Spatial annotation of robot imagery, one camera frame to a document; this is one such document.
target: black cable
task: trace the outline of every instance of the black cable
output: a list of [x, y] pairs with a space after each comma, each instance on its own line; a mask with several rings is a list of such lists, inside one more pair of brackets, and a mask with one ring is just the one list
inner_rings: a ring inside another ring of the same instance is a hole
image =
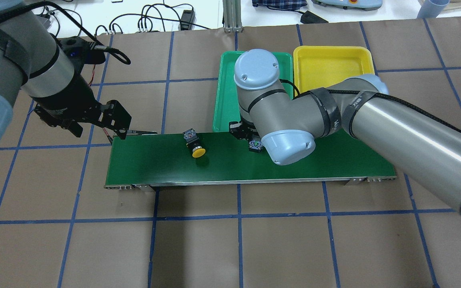
[[177, 11], [175, 11], [175, 9], [173, 7], [170, 7], [170, 6], [165, 5], [165, 4], [152, 4], [152, 6], [156, 6], [156, 5], [165, 6], [165, 7], [169, 8], [169, 9], [171, 9], [177, 15], [177, 18], [179, 19], [179, 21], [181, 21], [181, 16], [179, 16], [179, 13], [177, 13]]
[[99, 25], [97, 28], [95, 28], [95, 36], [97, 36], [97, 31], [99, 31], [99, 28], [103, 28], [104, 31], [106, 31], [106, 34], [109, 34], [108, 29], [104, 25]]
[[[347, 90], [328, 90], [329, 93], [331, 94], [355, 94], [357, 95], [358, 93], [360, 93], [360, 91], [347, 91]], [[426, 112], [425, 110], [415, 106], [414, 104], [410, 103], [410, 102], [407, 102], [403, 99], [399, 99], [397, 97], [394, 97], [394, 96], [391, 96], [391, 95], [387, 95], [387, 94], [383, 94], [383, 93], [376, 93], [375, 95], [373, 95], [373, 97], [371, 98], [382, 98], [382, 99], [385, 99], [385, 100], [391, 100], [391, 101], [394, 101], [394, 102], [397, 102], [405, 107], [408, 107], [418, 113], [421, 113], [422, 115], [436, 121], [436, 122], [439, 122], [440, 124], [444, 125], [444, 126], [447, 126], [448, 128], [451, 128], [453, 129], [454, 131], [456, 132], [459, 132], [461, 133], [461, 130], [459, 128], [456, 128], [455, 126], [451, 125], [450, 123], [448, 122], [445, 122], [444, 120], [442, 120], [441, 118], [438, 118], [437, 116], [433, 115], [432, 113], [429, 113], [429, 112]]]
[[[64, 8], [64, 10], [65, 10], [65, 11], [70, 11], [70, 12], [76, 14], [76, 15], [79, 17], [79, 23], [81, 24], [81, 26], [83, 26], [83, 18], [81, 17], [81, 15], [79, 15], [79, 13], [77, 13], [76, 11], [70, 10], [70, 9], [65, 9], [65, 8]], [[55, 11], [59, 11], [59, 10], [58, 10], [58, 9], [54, 9], [54, 10], [49, 11], [49, 13], [53, 13], [53, 12], [55, 12]], [[79, 29], [79, 33], [77, 33], [77, 36], [78, 36], [78, 37], [81, 36], [81, 29]]]
[[55, 37], [58, 37], [58, 34], [60, 33], [60, 22], [58, 21], [58, 17], [56, 17], [54, 14], [50, 14], [53, 16], [53, 18], [56, 19], [56, 22], [58, 23], [58, 30], [56, 31], [56, 34], [54, 35]]
[[188, 6], [192, 7], [192, 11], [194, 11], [193, 5], [191, 5], [191, 4], [188, 4], [188, 3], [183, 3], [183, 4], [179, 4], [179, 5], [171, 6], [171, 7], [172, 7], [172, 8], [175, 8], [175, 7], [179, 7], [179, 6], [182, 6], [182, 5], [188, 5]]
[[399, 104], [403, 105], [403, 106], [406, 106], [416, 112], [419, 112], [421, 113], [422, 115], [432, 119], [432, 120], [435, 120], [437, 122], [439, 122], [440, 124], [443, 124], [444, 126], [447, 126], [448, 128], [451, 128], [453, 129], [454, 131], [456, 132], [460, 132], [461, 133], [461, 130], [456, 128], [455, 126], [451, 125], [450, 123], [448, 122], [445, 122], [444, 120], [442, 120], [441, 118], [438, 118], [437, 116], [431, 114], [431, 113], [428, 113], [426, 112], [425, 110], [415, 106], [414, 104], [410, 103], [410, 102], [406, 102], [405, 100], [402, 100], [402, 99], [399, 99], [399, 98], [396, 98], [394, 96], [391, 96], [391, 95], [386, 95], [386, 94], [383, 94], [383, 93], [376, 93], [373, 97], [378, 97], [378, 98], [382, 98], [382, 99], [386, 99], [386, 100], [391, 100], [391, 101], [394, 101], [394, 102], [398, 102]]
[[111, 47], [108, 47], [105, 49], [105, 51], [107, 51], [108, 53], [110, 53], [110, 55], [112, 55], [113, 57], [115, 57], [117, 60], [119, 60], [120, 62], [124, 63], [124, 64], [131, 64], [131, 60], [129, 59], [128, 55], [125, 55], [122, 51], [120, 51], [119, 49], [117, 48], [111, 48]]
[[276, 8], [276, 7], [273, 7], [273, 6], [265, 6], [265, 7], [267, 7], [270, 10], [289, 11], [289, 12], [296, 12], [296, 13], [304, 14], [302, 11], [296, 11], [296, 10], [290, 10], [290, 9], [280, 9], [280, 8]]
[[[147, 28], [147, 13], [148, 13], [148, 11], [150, 10], [150, 8], [156, 9], [156, 11], [157, 11], [158, 14], [159, 14], [159, 17], [160, 17], [161, 19], [163, 19], [163, 15], [161, 15], [161, 12], [159, 11], [159, 9], [156, 8], [154, 5], [145, 5], [145, 6], [143, 6], [143, 7], [141, 8], [141, 14], [144, 15], [146, 18], [145, 18], [145, 27], [143, 26], [143, 23], [142, 23], [142, 26], [141, 26], [141, 27], [142, 27], [144, 30]], [[163, 31], [166, 31], [166, 28], [165, 28], [165, 21], [164, 21], [164, 20], [161, 20], [161, 23], [163, 24]]]
[[291, 82], [291, 81], [289, 81], [287, 79], [279, 79], [279, 80], [280, 80], [280, 83], [287, 83], [287, 84], [293, 86], [293, 88], [295, 89], [295, 91], [297, 93], [296, 96], [293, 96], [293, 99], [300, 96], [300, 90], [298, 90], [298, 87], [296, 87], [296, 85], [293, 82]]
[[[115, 22], [115, 20], [121, 18], [121, 17], [124, 17], [124, 16], [129, 16], [129, 15], [134, 15], [134, 16], [145, 16], [143, 14], [138, 14], [138, 13], [126, 13], [126, 14], [122, 14], [122, 15], [119, 15], [117, 17], [115, 17], [113, 20], [111, 20], [110, 24], [112, 24], [113, 22]], [[157, 18], [157, 17], [152, 17], [152, 16], [147, 16], [148, 18], [152, 18], [152, 19], [158, 19], [158, 20], [161, 20], [161, 18]], [[210, 29], [208, 27], [205, 27], [205, 26], [202, 26], [202, 25], [199, 25], [199, 24], [195, 24], [195, 23], [192, 23], [192, 22], [188, 22], [188, 21], [179, 21], [179, 20], [174, 20], [174, 19], [165, 19], [163, 18], [163, 20], [165, 21], [174, 21], [174, 22], [181, 22], [181, 23], [185, 23], [185, 24], [191, 24], [193, 26], [197, 26], [197, 27], [200, 27], [200, 28], [204, 28], [204, 29]]]
[[[65, 15], [67, 18], [69, 18], [69, 20], [71, 20], [79, 29], [82, 29], [82, 31], [91, 40], [93, 40], [98, 45], [102, 46], [102, 43], [99, 40], [97, 40], [97, 37], [95, 37], [90, 32], [88, 32], [88, 30], [85, 27], [83, 27], [81, 24], [79, 24], [69, 13], [64, 11], [64, 9], [62, 7], [60, 7], [58, 4], [50, 2], [50, 1], [33, 3], [33, 4], [30, 4], [30, 5], [19, 7], [17, 9], [11, 10], [9, 12], [3, 13], [3, 14], [0, 15], [0, 24], [7, 21], [7, 20], [10, 20], [11, 18], [17, 17], [17, 16], [22, 15], [22, 14], [24, 14], [26, 12], [29, 12], [29, 11], [31, 11], [33, 9], [36, 9], [38, 7], [44, 7], [44, 6], [51, 6], [51, 7], [54, 7], [55, 9], [57, 9], [58, 11], [60, 11], [63, 15]], [[127, 65], [130, 64], [129, 58], [122, 51], [120, 51], [118, 49], [115, 49], [115, 48], [113, 48], [113, 49], [116, 50], [116, 51], [119, 51], [119, 54], [117, 54], [115, 52], [110, 53], [112, 56], [114, 56], [117, 60], [119, 60], [120, 62], [122, 62], [124, 64], [127, 64]], [[122, 58], [117, 57], [115, 55], [122, 55], [125, 60], [123, 60]]]
[[[143, 27], [143, 23], [142, 23], [142, 21], [141, 21], [141, 20], [144, 19], [144, 18], [145, 18], [145, 27]], [[146, 27], [147, 27], [147, 20], [150, 21], [150, 29], [146, 29]], [[139, 30], [143, 30], [144, 32], [145, 32], [145, 31], [150, 32], [150, 31], [152, 31], [152, 28], [154, 27], [154, 24], [152, 24], [152, 20], [150, 20], [149, 18], [143, 16], [143, 17], [141, 17], [141, 18], [138, 20], [137, 26], [138, 26], [138, 29], [139, 29]]]
[[117, 33], [117, 32], [115, 31], [115, 26], [118, 26], [118, 28], [120, 29], [120, 32], [121, 32], [122, 34], [124, 34], [124, 31], [122, 30], [122, 27], [121, 27], [119, 24], [117, 24], [117, 23], [113, 23], [113, 26], [112, 26], [112, 30], [113, 30], [114, 33]]

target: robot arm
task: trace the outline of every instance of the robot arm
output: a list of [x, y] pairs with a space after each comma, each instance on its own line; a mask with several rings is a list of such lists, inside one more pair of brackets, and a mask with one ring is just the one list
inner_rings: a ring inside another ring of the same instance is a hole
[[315, 149], [315, 138], [343, 128], [461, 214], [459, 129], [386, 95], [385, 84], [371, 74], [294, 100], [278, 76], [277, 60], [268, 51], [254, 49], [236, 61], [242, 130], [261, 139], [274, 163], [306, 157]]
[[104, 52], [125, 64], [130, 60], [117, 49], [102, 46], [84, 28], [94, 42], [81, 38], [58, 41], [31, 12], [44, 5], [62, 11], [52, 2], [25, 6], [22, 0], [0, 0], [0, 139], [21, 88], [37, 103], [34, 111], [49, 126], [61, 126], [80, 137], [79, 122], [89, 122], [125, 139], [130, 115], [116, 100], [106, 105], [97, 102], [80, 72], [85, 63], [104, 62]]

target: blue tape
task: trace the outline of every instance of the blue tape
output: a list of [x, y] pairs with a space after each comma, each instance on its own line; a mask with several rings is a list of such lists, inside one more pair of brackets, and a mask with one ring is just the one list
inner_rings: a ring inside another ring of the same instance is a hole
[[439, 48], [437, 47], [437, 42], [435, 42], [435, 39], [433, 38], [433, 34], [430, 31], [430, 27], [428, 26], [428, 22], [426, 19], [423, 19], [424, 25], [426, 27], [426, 31], [428, 32], [428, 35], [430, 36], [431, 42], [433, 44], [433, 47], [435, 48], [435, 51], [437, 53], [437, 56], [439, 57], [439, 61], [441, 62], [442, 68], [444, 70], [444, 73], [446, 74], [446, 78], [448, 79], [448, 82], [451, 86], [451, 89], [453, 90], [453, 94], [456, 97], [456, 101], [458, 102], [458, 105], [460, 106], [461, 109], [461, 100], [460, 96], [458, 95], [458, 92], [456, 91], [456, 88], [454, 87], [453, 81], [451, 80], [451, 77], [449, 76], [448, 69], [446, 67], [446, 64], [444, 63], [444, 60], [442, 58], [441, 52], [439, 51]]
[[373, 52], [371, 51], [371, 47], [369, 46], [369, 41], [367, 40], [366, 30], [364, 29], [364, 25], [362, 21], [359, 22], [360, 30], [362, 31], [362, 36], [364, 37], [364, 42], [366, 43], [366, 48], [371, 52], [371, 59], [373, 60], [373, 69], [375, 70], [375, 75], [378, 76], [377, 65], [375, 64], [375, 60], [373, 59]]
[[[110, 43], [108, 46], [111, 47], [112, 44], [113, 44], [113, 35], [111, 35], [110, 37]], [[100, 100], [102, 88], [104, 87], [104, 78], [106, 77], [106, 70], [108, 68], [109, 58], [110, 58], [110, 55], [107, 54], [106, 61], [104, 62], [104, 70], [102, 71], [101, 83], [99, 85], [99, 92], [97, 93], [97, 101]], [[81, 170], [81, 175], [79, 177], [79, 185], [77, 188], [76, 199], [74, 201], [74, 207], [72, 208], [72, 216], [71, 216], [70, 224], [69, 224], [69, 232], [67, 233], [67, 240], [65, 243], [64, 255], [62, 258], [62, 266], [60, 267], [60, 274], [58, 276], [58, 285], [57, 285], [58, 288], [62, 287], [62, 282], [64, 279], [65, 265], [66, 265], [67, 255], [69, 254], [69, 246], [70, 246], [70, 240], [72, 237], [72, 230], [74, 228], [74, 220], [76, 219], [77, 206], [79, 204], [79, 192], [81, 191], [82, 185], [83, 185], [84, 173], [86, 171], [88, 155], [90, 154], [90, 146], [92, 143], [93, 133], [94, 133], [94, 126], [92, 125], [90, 128], [90, 135], [88, 136], [88, 143], [86, 144], [86, 153], [84, 155], [83, 167]]]
[[335, 243], [333, 242], [333, 230], [332, 230], [332, 213], [330, 211], [330, 203], [328, 202], [328, 193], [326, 188], [326, 182], [322, 182], [323, 185], [323, 197], [325, 198], [325, 211], [328, 223], [328, 237], [330, 238], [330, 248], [332, 253], [333, 262], [333, 273], [335, 274], [335, 285], [337, 288], [341, 288], [341, 280], [339, 278], [339, 268], [337, 265], [337, 255], [335, 254]]
[[234, 51], [238, 51], [238, 32], [234, 32]]
[[[28, 109], [28, 112], [33, 110], [33, 101], [31, 101], [31, 104], [30, 104], [30, 107]], [[5, 179], [5, 184], [3, 185], [3, 188], [2, 188], [2, 191], [1, 191], [1, 195], [0, 195], [0, 208], [1, 208], [1, 204], [2, 204], [2, 201], [3, 201], [3, 198], [5, 197], [5, 192], [6, 192], [6, 189], [8, 187], [8, 181], [10, 180], [10, 176], [12, 175], [12, 170], [13, 170], [13, 167], [15, 165], [15, 159], [17, 159], [17, 154], [19, 153], [19, 147], [20, 147], [20, 144], [22, 143], [22, 138], [24, 137], [24, 132], [26, 131], [26, 126], [28, 126], [28, 121], [30, 119], [30, 113], [28, 113], [28, 115], [26, 116], [26, 120], [24, 120], [24, 124], [22, 126], [22, 130], [20, 131], [20, 136], [19, 136], [19, 141], [17, 142], [17, 149], [15, 150], [14, 154], [13, 154], [13, 158], [12, 158], [12, 162], [10, 164], [10, 167], [8, 168], [8, 173], [7, 173], [7, 177]]]
[[154, 256], [154, 246], [156, 244], [156, 225], [158, 219], [159, 192], [160, 191], [158, 189], [154, 197], [154, 214], [152, 216], [152, 232], [150, 233], [150, 251], [148, 254], [148, 288], [150, 288], [150, 285], [152, 284], [152, 257]]
[[389, 72], [420, 72], [420, 71], [443, 71], [444, 68], [414, 68], [414, 69], [386, 69], [378, 70], [378, 73], [389, 73]]
[[238, 258], [239, 258], [239, 288], [243, 288], [243, 224], [241, 217], [241, 184], [236, 185], [238, 200]]
[[412, 186], [410, 186], [410, 181], [408, 180], [408, 175], [404, 174], [405, 182], [408, 189], [408, 196], [410, 197], [410, 201], [412, 202], [412, 208], [415, 215], [415, 222], [417, 223], [417, 229], [419, 230], [419, 235], [421, 237], [421, 243], [423, 244], [423, 250], [426, 257], [426, 262], [428, 263], [428, 269], [430, 270], [431, 281], [433, 282], [433, 286], [435, 288], [439, 287], [437, 283], [437, 278], [435, 277], [435, 271], [433, 270], [433, 264], [431, 263], [430, 253], [428, 252], [428, 246], [426, 245], [426, 238], [423, 232], [423, 226], [421, 225], [421, 219], [419, 218], [419, 213], [417, 210], [417, 205], [415, 204], [415, 200], [412, 193]]
[[300, 25], [298, 24], [296, 24], [296, 32], [298, 33], [298, 41], [300, 42], [300, 46], [303, 46], [302, 33], [300, 32]]
[[170, 69], [172, 68], [172, 51], [174, 50], [174, 32], [170, 37], [170, 51], [168, 52], [168, 67], [166, 68], [165, 100], [163, 102], [163, 119], [161, 120], [161, 134], [165, 133], [166, 106], [168, 104], [168, 87], [170, 86]]

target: small component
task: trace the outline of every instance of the small component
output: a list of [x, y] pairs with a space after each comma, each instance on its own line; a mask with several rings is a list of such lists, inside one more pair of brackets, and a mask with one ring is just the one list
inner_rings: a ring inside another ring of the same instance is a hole
[[314, 4], [325, 6], [335, 6], [344, 10], [362, 9], [372, 11], [382, 7], [383, 0], [313, 0]]
[[195, 11], [185, 10], [182, 12], [181, 21], [179, 22], [179, 30], [191, 30], [192, 23], [195, 21]]
[[261, 140], [257, 139], [254, 137], [254, 139], [251, 139], [249, 141], [249, 151], [255, 152], [255, 153], [261, 153], [263, 148]]
[[311, 11], [305, 11], [303, 13], [302, 17], [300, 17], [300, 22], [303, 24], [310, 24], [310, 23], [328, 23], [327, 20], [324, 20], [323, 18], [319, 17], [318, 15], [312, 13]]
[[134, 135], [153, 135], [157, 134], [156, 131], [141, 131], [141, 130], [128, 130], [128, 136]]
[[184, 131], [182, 135], [184, 137], [184, 140], [186, 140], [186, 146], [192, 152], [193, 158], [199, 158], [205, 154], [205, 149], [202, 147], [202, 144], [200, 143], [200, 139], [197, 136], [197, 133], [195, 132], [195, 130], [193, 130], [193, 128], [187, 131]]
[[254, 139], [254, 137], [259, 136], [255, 126], [247, 124], [243, 121], [229, 122], [229, 133], [238, 140], [247, 139], [248, 141], [251, 141]]

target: cable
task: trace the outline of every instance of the cable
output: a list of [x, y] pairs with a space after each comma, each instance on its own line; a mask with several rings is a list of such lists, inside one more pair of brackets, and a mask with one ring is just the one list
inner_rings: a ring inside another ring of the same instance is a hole
[[[145, 5], [145, 6], [143, 6], [143, 7], [141, 8], [141, 14], [145, 16], [145, 21], [144, 21], [144, 22], [145, 22], [145, 26], [143, 26], [143, 22], [142, 22], [141, 27], [142, 27], [144, 30], [147, 28], [147, 18], [148, 18], [148, 17], [147, 17], [147, 13], [148, 13], [148, 11], [150, 10], [150, 8], [156, 9], [156, 11], [158, 11], [159, 17], [160, 17], [161, 19], [163, 19], [163, 15], [161, 15], [161, 12], [159, 11], [159, 9], [156, 8], [154, 5]], [[166, 28], [165, 28], [165, 21], [164, 21], [164, 20], [161, 20], [161, 23], [163, 24], [163, 31], [166, 31]]]
[[[83, 18], [81, 17], [81, 15], [79, 15], [79, 13], [77, 13], [76, 11], [73, 11], [73, 10], [70, 10], [70, 9], [65, 9], [65, 11], [70, 11], [74, 14], [76, 14], [78, 17], [79, 17], [79, 23], [81, 24], [81, 26], [83, 26]], [[51, 11], [48, 11], [48, 13], [54, 13], [55, 11], [59, 11], [58, 9], [54, 9], [54, 10], [51, 10]], [[81, 29], [79, 29], [79, 33], [77, 33], [77, 36], [81, 36]]]
[[194, 11], [193, 5], [191, 5], [191, 4], [188, 4], [188, 3], [183, 3], [183, 4], [179, 4], [179, 5], [171, 6], [171, 7], [172, 7], [172, 8], [175, 8], [175, 7], [179, 7], [179, 6], [182, 6], [182, 5], [188, 5], [188, 6], [192, 7], [192, 11]]
[[104, 25], [99, 25], [99, 26], [97, 26], [97, 28], [95, 28], [95, 36], [97, 36], [97, 31], [99, 31], [99, 28], [103, 28], [104, 31], [106, 31], [106, 34], [110, 34], [108, 32], [108, 29], [106, 29], [106, 27]]
[[117, 31], [115, 31], [115, 26], [118, 26], [118, 28], [120, 29], [120, 32], [122, 34], [124, 34], [124, 31], [122, 30], [122, 27], [117, 23], [113, 23], [113, 26], [112, 26], [113, 33], [117, 33]]
[[58, 30], [56, 31], [56, 34], [54, 35], [55, 37], [58, 37], [58, 34], [60, 33], [60, 22], [58, 21], [58, 17], [56, 17], [54, 14], [50, 14], [53, 16], [53, 18], [56, 19], [56, 22], [58, 23]]
[[296, 96], [293, 96], [293, 99], [300, 96], [300, 90], [298, 90], [298, 87], [296, 87], [296, 85], [293, 82], [291, 82], [291, 81], [289, 81], [287, 79], [279, 79], [279, 80], [280, 80], [280, 83], [287, 83], [287, 84], [293, 86], [293, 88], [295, 88], [295, 91], [296, 91], [297, 94], [296, 94]]
[[[147, 27], [147, 20], [150, 21], [150, 29], [146, 29], [146, 28], [143, 27], [143, 23], [142, 23], [141, 20], [144, 19], [144, 18], [145, 18], [145, 27]], [[149, 18], [146, 18], [145, 16], [141, 17], [141, 18], [138, 20], [137, 25], [138, 25], [138, 29], [139, 29], [140, 31], [143, 31], [143, 32], [145, 32], [146, 30], [147, 30], [147, 32], [150, 32], [150, 31], [152, 31], [152, 28], [154, 27], [154, 24], [152, 24], [152, 20], [150, 20]]]
[[[351, 94], [351, 95], [357, 95], [358, 93], [360, 93], [360, 91], [347, 91], [347, 90], [327, 90], [329, 93], [331, 94]], [[415, 106], [414, 104], [410, 103], [410, 102], [407, 102], [403, 99], [399, 99], [397, 97], [394, 97], [394, 96], [391, 96], [391, 95], [387, 95], [387, 94], [383, 94], [383, 93], [376, 93], [375, 95], [373, 95], [373, 97], [371, 98], [382, 98], [382, 99], [386, 99], [386, 100], [391, 100], [391, 101], [394, 101], [394, 102], [397, 102], [405, 107], [408, 107], [418, 113], [421, 113], [422, 115], [432, 119], [432, 120], [435, 120], [436, 122], [439, 122], [440, 124], [444, 125], [444, 126], [447, 126], [448, 128], [451, 128], [453, 129], [454, 131], [456, 132], [459, 132], [461, 133], [461, 130], [459, 128], [456, 128], [455, 126], [453, 126], [452, 124], [448, 123], [448, 122], [445, 122], [444, 120], [442, 120], [441, 118], [438, 118], [437, 116], [433, 115], [432, 113], [429, 113], [429, 112], [426, 112], [425, 110]]]
[[[129, 16], [129, 15], [134, 15], [134, 16], [145, 16], [143, 14], [138, 14], [138, 13], [126, 13], [126, 14], [122, 14], [122, 15], [119, 15], [117, 17], [115, 17], [113, 20], [111, 20], [110, 24], [113, 24], [113, 22], [115, 22], [115, 20], [121, 18], [121, 17], [124, 17], [124, 16]], [[152, 18], [152, 19], [158, 19], [158, 20], [161, 20], [162, 18], [157, 18], [157, 17], [152, 17], [152, 16], [147, 16], [148, 18]], [[163, 20], [165, 21], [174, 21], [174, 22], [181, 22], [181, 23], [185, 23], [185, 24], [191, 24], [193, 26], [197, 26], [197, 27], [200, 27], [200, 28], [204, 28], [204, 29], [210, 29], [208, 27], [205, 27], [205, 26], [202, 26], [202, 25], [199, 25], [199, 24], [195, 24], [195, 23], [192, 23], [192, 22], [188, 22], [188, 21], [183, 21], [183, 20], [174, 20], [174, 19], [165, 19], [163, 18]]]
[[[9, 12], [6, 12], [6, 13], [3, 13], [0, 15], [0, 24], [11, 19], [11, 18], [14, 18], [14, 17], [17, 17], [19, 15], [22, 15], [26, 12], [29, 12], [33, 9], [36, 9], [38, 7], [44, 7], [44, 6], [51, 6], [51, 7], [54, 7], [55, 9], [57, 9], [58, 11], [60, 11], [63, 15], [65, 15], [67, 18], [69, 18], [69, 20], [71, 20], [79, 29], [81, 29], [91, 40], [93, 40], [95, 43], [97, 43], [98, 45], [101, 45], [102, 46], [102, 43], [97, 40], [97, 37], [95, 37], [94, 35], [92, 35], [90, 32], [88, 32], [88, 30], [83, 27], [81, 24], [79, 24], [69, 13], [67, 13], [62, 7], [60, 7], [58, 4], [56, 3], [53, 3], [53, 2], [50, 2], [50, 1], [44, 1], [44, 2], [38, 2], [38, 3], [33, 3], [33, 4], [30, 4], [30, 5], [27, 5], [27, 6], [23, 6], [23, 7], [19, 7], [17, 9], [14, 9], [14, 10], [11, 10]], [[113, 52], [110, 53], [113, 57], [115, 57], [117, 60], [119, 60], [120, 62], [126, 64], [126, 65], [129, 65], [130, 64], [130, 59], [127, 57], [127, 55], [125, 55], [122, 51], [120, 51], [119, 49], [116, 49], [116, 48], [112, 48], [113, 49]]]
[[273, 7], [273, 6], [265, 6], [265, 7], [267, 7], [267, 8], [270, 9], [270, 10], [276, 10], [276, 11], [289, 11], [289, 12], [296, 12], [296, 13], [303, 14], [302, 11], [296, 11], [296, 10], [290, 10], [290, 9], [280, 9], [280, 8], [276, 8], [276, 7]]
[[106, 131], [106, 128], [103, 127], [102, 130], [104, 131], [104, 134], [106, 134], [106, 138], [108, 138], [108, 141], [110, 142], [110, 144], [113, 144], [113, 139], [108, 134], [108, 131]]
[[90, 82], [88, 82], [88, 86], [92, 87], [92, 82], [94, 81], [94, 76], [95, 76], [95, 64], [94, 67], [92, 68], [92, 78], [90, 79]]

